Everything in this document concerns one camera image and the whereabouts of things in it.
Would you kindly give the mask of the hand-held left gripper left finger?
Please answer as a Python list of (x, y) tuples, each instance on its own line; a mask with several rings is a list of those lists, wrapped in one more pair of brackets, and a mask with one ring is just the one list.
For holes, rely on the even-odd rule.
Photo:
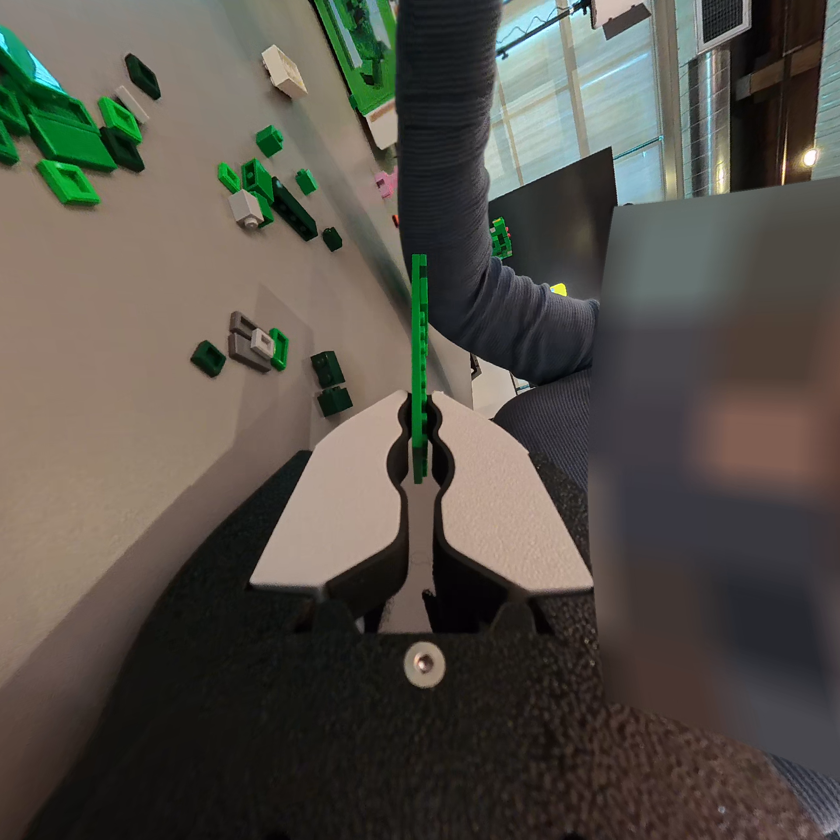
[(312, 451), (250, 576), (258, 590), (385, 604), (406, 580), (410, 399), (398, 390), (336, 426)]

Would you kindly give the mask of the grey flat brick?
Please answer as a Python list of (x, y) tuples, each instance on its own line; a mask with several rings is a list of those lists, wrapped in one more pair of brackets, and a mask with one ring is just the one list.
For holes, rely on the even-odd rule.
[(227, 336), (227, 355), (251, 370), (267, 373), (271, 370), (270, 359), (267, 359), (251, 347), (251, 335), (230, 332)]

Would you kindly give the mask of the person's right forearm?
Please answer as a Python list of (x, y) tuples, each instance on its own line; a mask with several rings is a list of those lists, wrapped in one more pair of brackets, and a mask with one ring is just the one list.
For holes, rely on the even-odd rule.
[(427, 257), (431, 325), (481, 359), (586, 400), (599, 304), (492, 256), (485, 150), (498, 1), (400, 2), (398, 215), (406, 263)]

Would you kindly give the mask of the black panel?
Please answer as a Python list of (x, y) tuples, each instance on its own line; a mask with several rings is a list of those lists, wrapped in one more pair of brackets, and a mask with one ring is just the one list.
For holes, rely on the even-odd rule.
[(613, 150), (606, 147), (490, 200), (511, 238), (503, 264), (537, 284), (565, 285), (568, 296), (598, 299), (617, 206)]

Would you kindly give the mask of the large white brick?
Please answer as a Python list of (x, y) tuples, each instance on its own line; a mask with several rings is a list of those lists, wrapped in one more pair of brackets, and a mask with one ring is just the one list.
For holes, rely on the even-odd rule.
[(276, 45), (271, 45), (261, 53), (264, 68), (269, 74), (271, 84), (292, 100), (304, 98), (308, 90), (297, 65)]

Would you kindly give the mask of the long dark green brick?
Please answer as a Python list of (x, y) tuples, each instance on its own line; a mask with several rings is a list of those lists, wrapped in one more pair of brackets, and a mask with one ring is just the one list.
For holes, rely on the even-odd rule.
[(271, 188), (271, 205), (279, 216), (304, 241), (308, 242), (316, 238), (319, 231), (314, 219), (276, 176), (271, 177)]

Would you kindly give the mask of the black ceiling light rail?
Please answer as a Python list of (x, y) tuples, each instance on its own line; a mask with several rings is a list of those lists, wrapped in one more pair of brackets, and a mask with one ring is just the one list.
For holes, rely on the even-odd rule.
[(505, 36), (501, 39), (500, 43), (497, 43), (496, 58), (506, 60), (512, 50), (526, 43), (535, 36), (540, 35), (547, 29), (555, 25), (559, 25), (566, 18), (569, 18), (577, 13), (590, 14), (591, 12), (592, 1), (577, 1), (567, 7), (556, 7), (544, 20), (539, 17), (535, 17), (527, 27), (522, 28), (517, 26), (514, 28), (515, 31), (519, 33), (517, 37), (513, 37), (512, 35)]

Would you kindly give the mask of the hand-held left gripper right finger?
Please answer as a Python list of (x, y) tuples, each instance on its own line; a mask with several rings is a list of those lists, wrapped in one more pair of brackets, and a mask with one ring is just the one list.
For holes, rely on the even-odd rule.
[(442, 392), (430, 397), (434, 593), (456, 613), (592, 592), (592, 574), (528, 451)]

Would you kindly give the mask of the scattered green toy bricks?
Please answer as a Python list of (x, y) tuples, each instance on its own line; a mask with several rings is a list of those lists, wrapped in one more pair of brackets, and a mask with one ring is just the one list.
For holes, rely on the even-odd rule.
[[(98, 100), (102, 119), (102, 125), (98, 125), (86, 105), (71, 96), (15, 32), (5, 26), (1, 27), (1, 63), (3, 165), (18, 163), (13, 136), (29, 136), (41, 153), (36, 169), (49, 189), (62, 205), (82, 207), (99, 205), (101, 200), (86, 171), (144, 171), (141, 126), (114, 97)], [(217, 180), (228, 195), (245, 189), (258, 197), (265, 222), (256, 230), (281, 218), (271, 205), (272, 176), (258, 157), (243, 163), (240, 171), (226, 162), (217, 165)], [(269, 360), (270, 371), (282, 372), (287, 368), (290, 340), (277, 328), (264, 331), (276, 345)], [(228, 352), (204, 340), (192, 353), (191, 363), (215, 378), (228, 359)]]

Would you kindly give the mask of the green toy set box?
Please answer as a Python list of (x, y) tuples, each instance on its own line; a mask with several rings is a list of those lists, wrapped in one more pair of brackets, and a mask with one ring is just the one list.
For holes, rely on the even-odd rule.
[(332, 52), (375, 146), (397, 141), (396, 9), (390, 1), (313, 1)]

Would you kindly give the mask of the large grid window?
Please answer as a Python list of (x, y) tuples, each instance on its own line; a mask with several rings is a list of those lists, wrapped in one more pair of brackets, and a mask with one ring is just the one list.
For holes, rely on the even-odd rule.
[[(572, 2), (505, 2), (497, 43)], [(577, 13), (497, 59), (485, 154), (496, 198), (606, 147), (620, 204), (680, 195), (674, 2), (606, 40)]]

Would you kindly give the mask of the person's dark ribbed clothing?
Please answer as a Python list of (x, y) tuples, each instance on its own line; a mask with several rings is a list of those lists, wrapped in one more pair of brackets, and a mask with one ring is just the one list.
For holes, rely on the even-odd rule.
[(543, 455), (587, 495), (591, 370), (510, 399), (493, 417), (531, 454)]

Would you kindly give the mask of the studio light panel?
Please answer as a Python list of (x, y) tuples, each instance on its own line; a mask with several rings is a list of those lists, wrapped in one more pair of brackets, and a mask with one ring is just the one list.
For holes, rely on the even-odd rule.
[(601, 29), (606, 40), (651, 18), (643, 1), (590, 1), (591, 27)]

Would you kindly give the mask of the grey desk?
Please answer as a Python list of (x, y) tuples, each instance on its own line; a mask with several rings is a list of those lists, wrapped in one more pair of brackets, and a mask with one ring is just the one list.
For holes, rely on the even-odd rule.
[[(309, 2), (2, 2), (2, 25), (98, 117), (124, 84), (144, 171), (62, 206), (29, 139), (2, 167), (2, 683), (207, 475), (230, 507), (329, 429), (309, 356), (361, 410), (408, 388), (406, 271), (379, 169)], [(308, 95), (275, 88), (276, 45)], [(313, 217), (235, 222), (217, 165), (260, 158)], [(192, 363), (230, 315), (288, 336), (287, 368)]]

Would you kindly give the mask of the white air vent grille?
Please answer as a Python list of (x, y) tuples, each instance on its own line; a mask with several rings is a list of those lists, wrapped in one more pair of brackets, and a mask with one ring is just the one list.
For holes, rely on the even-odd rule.
[(751, 1), (695, 1), (697, 53), (727, 44), (749, 31)]

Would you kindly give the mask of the silver ventilation duct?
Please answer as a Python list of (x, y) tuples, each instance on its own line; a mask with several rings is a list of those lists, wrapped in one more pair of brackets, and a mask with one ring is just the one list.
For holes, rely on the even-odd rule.
[(685, 197), (730, 192), (731, 55), (703, 52), (680, 70), (680, 125)]

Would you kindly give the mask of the long green studded plate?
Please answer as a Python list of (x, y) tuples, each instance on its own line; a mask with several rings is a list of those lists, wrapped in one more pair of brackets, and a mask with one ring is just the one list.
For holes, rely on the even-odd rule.
[(420, 485), (427, 476), (427, 256), (412, 256), (412, 456), (413, 480)]

